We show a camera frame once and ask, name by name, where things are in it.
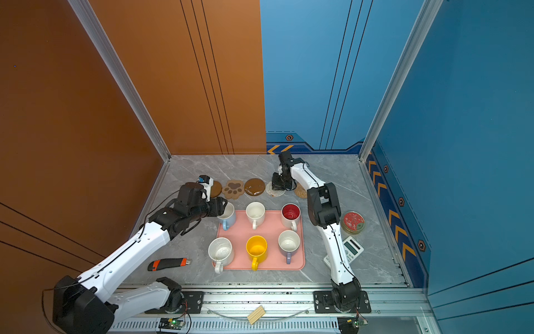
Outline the chipped brown wooden coaster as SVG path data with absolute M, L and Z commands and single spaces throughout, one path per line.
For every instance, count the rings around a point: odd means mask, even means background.
M 244 184 L 244 191 L 249 196 L 259 196 L 266 190 L 265 182 L 259 178 L 249 179 Z

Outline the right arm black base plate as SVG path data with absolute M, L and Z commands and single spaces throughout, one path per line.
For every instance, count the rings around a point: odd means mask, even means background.
M 355 306 L 353 306 L 349 311 L 341 311 L 336 308 L 334 299 L 332 297 L 331 291 L 314 291 L 314 312 L 318 314 L 325 313 L 360 313 L 360 314 L 370 314 L 371 304 L 369 296 L 366 291 L 362 291 L 360 298 Z

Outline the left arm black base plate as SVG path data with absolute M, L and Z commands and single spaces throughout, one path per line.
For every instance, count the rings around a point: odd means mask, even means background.
M 168 303 L 164 306 L 164 312 L 168 314 L 188 313 L 197 315 L 201 313 L 203 301 L 204 292 L 173 292 Z

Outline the round brown wooden coaster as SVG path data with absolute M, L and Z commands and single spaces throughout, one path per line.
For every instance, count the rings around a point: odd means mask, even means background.
M 200 189 L 201 199 L 208 200 L 209 198 L 216 198 L 222 192 L 222 185 L 213 179 L 201 179 L 197 182 L 187 182 L 186 186 L 190 189 Z

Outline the cream multicolour woven coaster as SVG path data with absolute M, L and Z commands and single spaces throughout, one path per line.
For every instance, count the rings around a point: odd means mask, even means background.
M 265 192 L 269 195 L 269 196 L 272 196 L 272 197 L 280 197 L 280 196 L 283 196 L 285 194 L 285 190 L 282 189 L 282 190 L 276 190 L 273 188 L 273 184 L 272 182 L 269 182 L 267 185 L 266 185 L 266 190 Z

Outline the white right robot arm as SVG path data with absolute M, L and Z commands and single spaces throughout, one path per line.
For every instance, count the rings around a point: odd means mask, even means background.
M 288 191 L 294 185 L 301 185 L 306 190 L 308 216 L 321 233 L 330 259 L 334 305 L 338 311 L 348 313 L 360 301 L 362 288 L 343 249 L 342 211 L 336 187 L 314 175 L 306 161 L 292 157 L 289 151 L 278 157 L 280 165 L 272 176 L 272 186 L 275 190 Z

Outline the paw shaped cork coaster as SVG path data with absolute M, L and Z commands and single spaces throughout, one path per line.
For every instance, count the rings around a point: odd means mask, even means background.
M 244 193 L 244 183 L 240 180 L 229 180 L 222 188 L 222 194 L 228 200 L 236 200 Z

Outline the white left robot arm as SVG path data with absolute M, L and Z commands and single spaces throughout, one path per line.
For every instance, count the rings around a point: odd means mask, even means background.
M 221 197 L 194 200 L 186 206 L 169 202 L 106 259 L 77 278 L 65 276 L 57 282 L 53 323 L 65 333 L 107 333 L 112 325 L 147 310 L 179 310 L 184 303 L 182 287 L 166 277 L 126 293 L 116 290 L 153 253 L 176 236 L 186 235 L 204 217 L 222 215 L 227 204 Z

